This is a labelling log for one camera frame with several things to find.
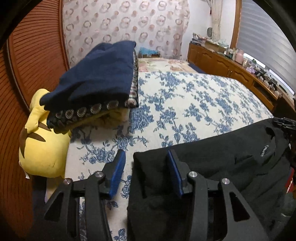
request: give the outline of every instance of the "cabinet door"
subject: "cabinet door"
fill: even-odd
[[[214,54],[206,49],[202,49],[198,55],[198,67],[207,74],[214,74],[215,61]]]
[[[189,52],[188,52],[188,56],[187,56],[188,62],[195,64],[195,60],[196,60],[197,55],[198,55],[198,49],[196,48],[196,46],[191,44],[189,46]]]
[[[231,69],[229,78],[238,80],[241,82],[244,86],[247,88],[250,88],[250,85],[253,82],[253,79],[251,76],[248,75],[248,73],[243,72],[243,70],[238,69],[237,67],[234,67]]]
[[[215,65],[214,74],[223,77],[228,77],[230,70],[233,68],[231,63],[220,56],[216,57]]]

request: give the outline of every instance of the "quilt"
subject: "quilt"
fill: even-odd
[[[166,71],[157,63],[151,63],[156,69],[139,71],[139,108],[130,111],[128,121],[113,129],[78,127],[69,145],[65,177],[74,181],[102,170],[118,149],[126,152],[117,195],[105,202],[116,241],[125,241],[128,235],[126,208],[134,152],[198,141],[273,117],[237,80],[195,71]],[[80,215],[81,240],[86,240],[84,199]]]

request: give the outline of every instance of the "window blind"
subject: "window blind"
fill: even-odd
[[[274,20],[253,0],[242,0],[237,48],[264,63],[296,92],[296,53]]]

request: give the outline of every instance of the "wooden dresser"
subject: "wooden dresser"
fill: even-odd
[[[294,103],[283,92],[277,98],[255,75],[246,71],[240,64],[205,47],[190,44],[188,62],[196,65],[207,74],[236,79],[251,90],[276,117],[296,119]]]

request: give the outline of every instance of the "pikachu plush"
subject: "pikachu plush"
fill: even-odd
[[[30,104],[30,116],[20,133],[19,163],[31,175],[64,178],[70,131],[56,134],[46,125],[49,111],[39,100],[49,91],[39,89]]]

